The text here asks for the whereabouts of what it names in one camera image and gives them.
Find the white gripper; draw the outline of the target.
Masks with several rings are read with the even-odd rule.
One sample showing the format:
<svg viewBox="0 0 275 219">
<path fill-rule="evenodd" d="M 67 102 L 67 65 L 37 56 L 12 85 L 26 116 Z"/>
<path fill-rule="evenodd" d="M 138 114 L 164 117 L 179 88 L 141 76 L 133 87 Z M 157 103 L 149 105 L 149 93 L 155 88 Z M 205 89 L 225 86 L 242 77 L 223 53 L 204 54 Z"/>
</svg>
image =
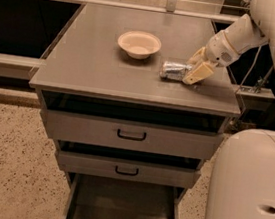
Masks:
<svg viewBox="0 0 275 219">
<path fill-rule="evenodd" d="M 187 64 L 193 67 L 183 77 L 183 83 L 190 85 L 202 81 L 214 74 L 215 63 L 219 67 L 227 67 L 236 62 L 239 57 L 239 53 L 228 42 L 224 32 L 217 32 L 209 39 L 205 47 L 201 47 L 187 60 Z"/>
</svg>

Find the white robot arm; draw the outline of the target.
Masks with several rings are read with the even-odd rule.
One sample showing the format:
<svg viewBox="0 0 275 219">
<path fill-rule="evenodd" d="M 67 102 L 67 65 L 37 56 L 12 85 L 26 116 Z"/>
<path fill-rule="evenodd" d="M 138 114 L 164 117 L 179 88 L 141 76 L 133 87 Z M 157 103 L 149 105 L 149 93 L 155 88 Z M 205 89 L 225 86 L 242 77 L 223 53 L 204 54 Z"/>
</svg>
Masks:
<svg viewBox="0 0 275 219">
<path fill-rule="evenodd" d="M 247 15 L 212 37 L 189 60 L 194 84 L 247 50 L 266 45 L 275 70 L 275 0 L 251 0 Z M 205 219 L 275 219 L 275 132 L 231 135 L 214 160 Z"/>
</svg>

